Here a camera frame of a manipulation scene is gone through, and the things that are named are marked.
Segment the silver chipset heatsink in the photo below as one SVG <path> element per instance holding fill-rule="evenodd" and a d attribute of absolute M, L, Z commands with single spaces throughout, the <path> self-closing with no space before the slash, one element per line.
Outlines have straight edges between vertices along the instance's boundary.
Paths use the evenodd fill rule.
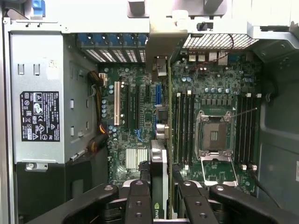
<path fill-rule="evenodd" d="M 139 164 L 148 160 L 148 150 L 143 148 L 127 148 L 125 154 L 125 168 L 138 169 Z"/>

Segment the CPU socket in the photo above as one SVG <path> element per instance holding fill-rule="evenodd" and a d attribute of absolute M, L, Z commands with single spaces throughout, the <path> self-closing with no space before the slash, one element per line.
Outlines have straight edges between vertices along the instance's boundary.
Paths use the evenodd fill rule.
<path fill-rule="evenodd" d="M 200 110 L 196 118 L 194 151 L 199 160 L 228 161 L 234 150 L 235 123 L 231 111 L 221 114 Z"/>

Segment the black RAM slot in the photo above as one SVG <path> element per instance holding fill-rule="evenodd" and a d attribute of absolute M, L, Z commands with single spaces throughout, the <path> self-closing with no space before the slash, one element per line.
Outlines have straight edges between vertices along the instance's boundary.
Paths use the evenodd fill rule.
<path fill-rule="evenodd" d="M 190 138 L 190 128 L 189 128 L 189 120 L 190 120 L 190 96 L 192 92 L 191 90 L 187 91 L 187 98 L 186 98 L 186 108 L 187 108 L 187 115 L 186 115 L 186 165 L 189 165 L 189 138 Z"/>
<path fill-rule="evenodd" d="M 190 148 L 190 163 L 192 164 L 193 152 L 194 152 L 194 104 L 195 95 L 191 97 L 191 148 Z"/>
<path fill-rule="evenodd" d="M 243 111 L 246 111 L 246 109 L 247 109 L 247 100 L 246 100 L 246 98 L 242 98 L 242 112 Z M 246 141 L 246 114 L 243 114 L 243 115 L 241 115 L 241 118 L 242 118 L 242 129 L 241 129 L 241 131 L 242 131 L 242 137 L 241 137 L 241 144 L 240 144 L 240 146 L 241 146 L 241 149 L 240 149 L 240 162 L 241 162 L 241 164 L 242 164 L 242 170 L 246 170 L 246 165 L 245 165 L 245 163 L 244 163 L 244 154 L 245 154 L 245 141 Z"/>
<path fill-rule="evenodd" d="M 237 116 L 236 116 L 236 145 L 235 145 L 235 161 L 238 164 L 240 159 L 240 126 L 241 126 L 241 115 L 242 112 L 242 98 L 237 98 Z"/>
<path fill-rule="evenodd" d="M 182 95 L 182 164 L 185 162 L 185 98 L 186 94 Z"/>
<path fill-rule="evenodd" d="M 256 135 L 256 111 L 257 111 L 257 99 L 253 98 L 253 109 L 252 112 L 252 158 L 251 158 L 251 168 L 255 172 L 257 166 L 255 163 L 255 135 Z"/>
<path fill-rule="evenodd" d="M 177 163 L 179 163 L 179 141 L 180 141 L 180 105 L 181 105 L 181 93 L 177 93 Z"/>
<path fill-rule="evenodd" d="M 247 98 L 248 100 L 248 110 L 252 109 L 252 97 Z M 247 114 L 247 154 L 246 154 L 246 162 L 247 168 L 249 168 L 249 159 L 250 159 L 250 141 L 251 141 L 251 115 L 252 112 L 248 112 Z"/>

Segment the green motherboard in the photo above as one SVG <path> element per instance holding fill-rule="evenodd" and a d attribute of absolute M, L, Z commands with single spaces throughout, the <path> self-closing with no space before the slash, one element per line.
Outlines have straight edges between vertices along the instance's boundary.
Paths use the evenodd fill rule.
<path fill-rule="evenodd" d="M 251 141 L 249 168 L 247 168 L 247 122 L 244 163 L 246 170 L 242 170 L 239 159 L 235 161 L 236 145 L 236 117 L 234 118 L 234 150 L 228 161 L 220 161 L 214 158 L 211 161 L 199 160 L 193 152 L 192 164 L 186 165 L 186 123 L 185 123 L 185 162 L 182 164 L 182 95 L 191 90 L 190 96 L 190 138 L 189 153 L 191 148 L 191 97 L 195 95 L 194 104 L 194 137 L 196 118 L 200 110 L 205 113 L 221 114 L 231 111 L 237 114 L 237 98 L 257 99 L 257 108 L 260 103 L 260 76 L 262 63 L 256 57 L 245 53 L 225 54 L 214 59 L 198 61 L 195 55 L 180 57 L 171 67 L 172 71 L 172 135 L 173 135 L 173 164 L 180 167 L 180 173 L 184 179 L 195 180 L 208 187 L 214 183 L 231 183 L 248 194 L 254 194 L 255 182 L 250 176 L 252 158 L 252 115 L 251 115 Z M 150 161 L 150 143 L 155 139 L 155 86 L 151 76 L 145 74 L 141 65 L 117 65 L 112 64 L 104 69 L 108 76 L 108 88 L 103 92 L 101 102 L 102 121 L 107 126 L 108 140 L 108 181 L 117 186 L 122 186 L 127 180 L 136 179 L 140 175 L 139 169 L 125 168 L 125 154 L 127 148 L 143 148 L 148 150 Z M 118 126 L 114 125 L 114 83 L 121 82 L 121 120 Z M 125 86 L 130 86 L 130 128 L 126 128 L 126 93 Z M 145 86 L 150 85 L 150 98 L 145 97 Z M 140 117 L 139 129 L 135 129 L 135 87 L 140 86 Z M 180 105 L 180 141 L 179 163 L 177 163 L 177 93 L 181 93 Z M 257 147 L 257 132 L 259 109 L 256 111 L 256 135 L 255 135 L 255 158 Z M 240 126 L 240 144 L 242 137 L 242 123 Z"/>

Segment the black plastic cover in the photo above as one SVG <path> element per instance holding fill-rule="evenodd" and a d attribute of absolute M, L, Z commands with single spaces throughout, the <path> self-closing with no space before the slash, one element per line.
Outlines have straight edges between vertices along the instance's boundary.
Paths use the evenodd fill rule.
<path fill-rule="evenodd" d="M 49 164 L 44 172 L 16 165 L 19 224 L 108 182 L 108 151 L 86 153 L 74 162 Z"/>

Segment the long black expansion slot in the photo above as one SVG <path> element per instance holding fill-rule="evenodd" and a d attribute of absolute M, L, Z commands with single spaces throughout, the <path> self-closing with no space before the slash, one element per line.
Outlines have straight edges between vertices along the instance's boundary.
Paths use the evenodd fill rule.
<path fill-rule="evenodd" d="M 135 87 L 135 129 L 139 129 L 140 117 L 140 86 Z"/>
<path fill-rule="evenodd" d="M 131 106 L 131 96 L 130 96 L 130 86 L 127 84 L 125 86 L 125 93 L 126 93 L 126 128 L 130 128 L 130 106 Z"/>

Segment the white expansion slot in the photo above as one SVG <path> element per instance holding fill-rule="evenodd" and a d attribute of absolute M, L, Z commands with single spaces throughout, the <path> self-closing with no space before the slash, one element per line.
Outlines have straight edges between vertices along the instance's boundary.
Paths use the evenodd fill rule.
<path fill-rule="evenodd" d="M 114 83 L 114 125 L 118 126 L 121 120 L 121 82 Z"/>

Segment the open black PC case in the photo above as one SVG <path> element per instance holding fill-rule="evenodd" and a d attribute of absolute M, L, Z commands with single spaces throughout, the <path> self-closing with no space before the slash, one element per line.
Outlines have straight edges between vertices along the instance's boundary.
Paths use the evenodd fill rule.
<path fill-rule="evenodd" d="M 299 224 L 299 0 L 233 0 L 222 17 L 128 18 L 127 0 L 44 0 L 44 18 L 31 16 L 32 0 L 0 0 L 0 214 L 3 224 L 19 224 L 14 160 L 11 35 L 60 34 L 64 39 L 65 163 L 108 146 L 101 102 L 108 88 L 104 69 L 141 65 L 150 30 L 186 29 L 171 67 L 180 57 L 205 61 L 225 54 L 249 54 L 262 63 L 254 194 L 230 187 L 292 213 Z M 24 162 L 44 172 L 50 163 Z M 198 187 L 208 187 L 198 181 Z M 190 224 L 174 211 L 152 224 Z"/>

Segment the thin metal locking lever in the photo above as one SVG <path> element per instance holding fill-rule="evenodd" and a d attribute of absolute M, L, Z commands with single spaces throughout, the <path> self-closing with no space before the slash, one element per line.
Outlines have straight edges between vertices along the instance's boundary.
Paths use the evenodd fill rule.
<path fill-rule="evenodd" d="M 243 111 L 243 112 L 237 113 L 237 114 L 235 114 L 235 115 L 232 115 L 231 117 L 238 117 L 238 116 L 240 116 L 240 115 L 243 115 L 243 114 L 246 114 L 246 113 L 249 113 L 249 112 L 256 111 L 257 109 L 258 109 L 258 108 L 257 108 L 257 107 L 255 107 L 255 108 L 252 108 L 252 109 L 250 109 L 250 110 L 246 110 L 246 111 Z"/>

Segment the blue expansion slot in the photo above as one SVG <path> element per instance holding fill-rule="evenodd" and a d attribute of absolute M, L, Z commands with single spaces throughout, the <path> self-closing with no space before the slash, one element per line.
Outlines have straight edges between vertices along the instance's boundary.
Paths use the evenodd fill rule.
<path fill-rule="evenodd" d="M 155 86 L 155 105 L 160 105 L 162 103 L 162 87 L 161 84 L 156 84 Z"/>

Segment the grey power supply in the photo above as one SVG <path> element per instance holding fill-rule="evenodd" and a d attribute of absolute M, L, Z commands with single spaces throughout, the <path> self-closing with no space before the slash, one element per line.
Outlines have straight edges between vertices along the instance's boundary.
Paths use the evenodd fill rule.
<path fill-rule="evenodd" d="M 14 160 L 64 163 L 64 39 L 11 35 Z"/>

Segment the grey plastic parts rack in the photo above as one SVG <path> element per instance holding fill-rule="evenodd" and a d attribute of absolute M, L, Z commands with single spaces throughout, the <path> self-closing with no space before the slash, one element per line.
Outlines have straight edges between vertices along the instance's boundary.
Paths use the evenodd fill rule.
<path fill-rule="evenodd" d="M 222 17 L 231 8 L 233 0 L 127 0 L 128 18 L 149 18 L 164 15 L 167 18 Z"/>

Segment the blue case latch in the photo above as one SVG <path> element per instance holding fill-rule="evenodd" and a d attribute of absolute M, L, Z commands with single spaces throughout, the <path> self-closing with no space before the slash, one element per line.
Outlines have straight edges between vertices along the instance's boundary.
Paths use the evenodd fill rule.
<path fill-rule="evenodd" d="M 32 0 L 31 1 L 31 16 L 37 18 L 44 18 L 46 15 L 45 1 L 44 0 Z"/>

